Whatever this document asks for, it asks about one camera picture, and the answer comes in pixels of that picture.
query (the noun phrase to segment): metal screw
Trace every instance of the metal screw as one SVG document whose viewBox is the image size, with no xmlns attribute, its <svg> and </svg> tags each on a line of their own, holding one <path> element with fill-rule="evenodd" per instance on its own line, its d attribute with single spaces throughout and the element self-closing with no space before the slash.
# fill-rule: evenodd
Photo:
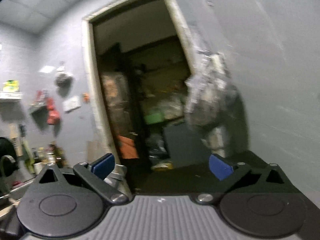
<svg viewBox="0 0 320 240">
<path fill-rule="evenodd" d="M 126 202 L 128 200 L 128 197 L 124 194 L 114 194 L 111 196 L 111 201 L 117 204 Z"/>
<path fill-rule="evenodd" d="M 207 194 L 207 193 L 200 194 L 200 195 L 198 196 L 198 200 L 199 200 L 200 202 L 210 202 L 210 201 L 213 200 L 213 196 L 210 195 L 210 194 Z"/>
</svg>

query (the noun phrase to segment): dark floor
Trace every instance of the dark floor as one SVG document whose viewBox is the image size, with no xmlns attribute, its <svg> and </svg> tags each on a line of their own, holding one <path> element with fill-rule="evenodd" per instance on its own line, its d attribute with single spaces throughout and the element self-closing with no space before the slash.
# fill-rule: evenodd
<svg viewBox="0 0 320 240">
<path fill-rule="evenodd" d="M 246 151 L 226 158 L 227 161 L 245 162 L 255 168 L 267 164 L 253 152 Z M 130 175 L 128 183 L 137 194 L 183 194 L 210 192 L 219 180 L 209 170 L 208 162 L 168 171 L 141 172 Z"/>
</svg>

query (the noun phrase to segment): blue gripper pad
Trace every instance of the blue gripper pad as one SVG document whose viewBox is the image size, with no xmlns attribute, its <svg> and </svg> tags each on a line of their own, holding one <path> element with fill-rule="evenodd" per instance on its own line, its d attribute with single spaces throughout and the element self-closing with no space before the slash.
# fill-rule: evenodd
<svg viewBox="0 0 320 240">
<path fill-rule="evenodd" d="M 209 169 L 220 181 L 229 177 L 233 173 L 232 166 L 224 163 L 214 155 L 211 155 L 209 158 Z"/>
<path fill-rule="evenodd" d="M 115 168 L 115 158 L 112 153 L 103 155 L 98 160 L 89 164 L 89 171 L 91 171 L 98 178 L 104 180 Z"/>
</svg>

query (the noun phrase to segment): shelf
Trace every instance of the shelf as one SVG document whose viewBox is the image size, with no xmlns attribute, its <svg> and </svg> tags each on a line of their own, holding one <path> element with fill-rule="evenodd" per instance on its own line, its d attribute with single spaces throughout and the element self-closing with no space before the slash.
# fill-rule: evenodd
<svg viewBox="0 0 320 240">
<path fill-rule="evenodd" d="M 0 91 L 0 103 L 18 102 L 22 99 L 21 92 L 3 92 Z"/>
</svg>

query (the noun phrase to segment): yellow package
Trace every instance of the yellow package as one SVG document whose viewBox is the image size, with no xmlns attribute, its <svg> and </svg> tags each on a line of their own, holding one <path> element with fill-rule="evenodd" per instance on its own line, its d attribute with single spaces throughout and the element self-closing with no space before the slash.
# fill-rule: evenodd
<svg viewBox="0 0 320 240">
<path fill-rule="evenodd" d="M 17 80 L 8 80 L 3 85 L 3 92 L 19 92 L 19 82 Z"/>
</svg>

